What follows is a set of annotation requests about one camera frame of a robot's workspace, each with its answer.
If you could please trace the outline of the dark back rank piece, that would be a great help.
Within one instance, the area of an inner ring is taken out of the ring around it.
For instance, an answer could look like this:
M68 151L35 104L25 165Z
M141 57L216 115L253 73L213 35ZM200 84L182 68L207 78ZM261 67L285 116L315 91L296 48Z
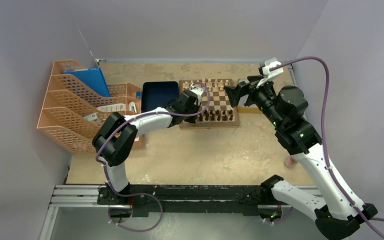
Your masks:
M209 112L207 110L205 110L203 113L203 120L205 122L207 122L209 120L209 115L210 115Z

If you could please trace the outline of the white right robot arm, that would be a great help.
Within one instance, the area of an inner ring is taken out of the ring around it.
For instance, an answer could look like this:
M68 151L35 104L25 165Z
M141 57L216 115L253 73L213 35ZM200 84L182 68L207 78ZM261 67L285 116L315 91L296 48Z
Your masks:
M323 141L317 130L304 117L308 102L296 86L287 85L278 93L273 82L261 86L247 82L244 93L246 105L255 104L275 127L280 145L300 163L309 174L321 196L309 194L288 183L283 177L273 175L261 183L260 196L268 204L283 202L311 218L329 240L343 240L355 233L364 219L372 219L377 213L371 203L355 199L350 203L337 183L344 183L337 169L324 155Z

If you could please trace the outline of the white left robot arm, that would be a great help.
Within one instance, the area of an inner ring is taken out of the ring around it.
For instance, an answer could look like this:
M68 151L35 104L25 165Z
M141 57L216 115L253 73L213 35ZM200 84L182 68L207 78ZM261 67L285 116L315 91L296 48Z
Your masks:
M198 115L209 107L204 97L210 97L208 87L202 82L193 83L164 106L134 115L111 113L92 140L96 150L95 160L103 167L109 197L118 205L126 203L129 193L125 161L129 157L137 137L160 129L168 129L183 121L196 123Z

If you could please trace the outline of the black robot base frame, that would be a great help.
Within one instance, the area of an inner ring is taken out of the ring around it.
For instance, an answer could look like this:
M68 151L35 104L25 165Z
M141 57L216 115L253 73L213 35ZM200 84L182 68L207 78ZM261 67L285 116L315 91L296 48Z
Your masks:
M272 221L288 213L288 206L266 195L260 185L129 184L125 190L134 196L118 197L107 186L100 186L97 204L126 206L134 217L163 211L242 214Z

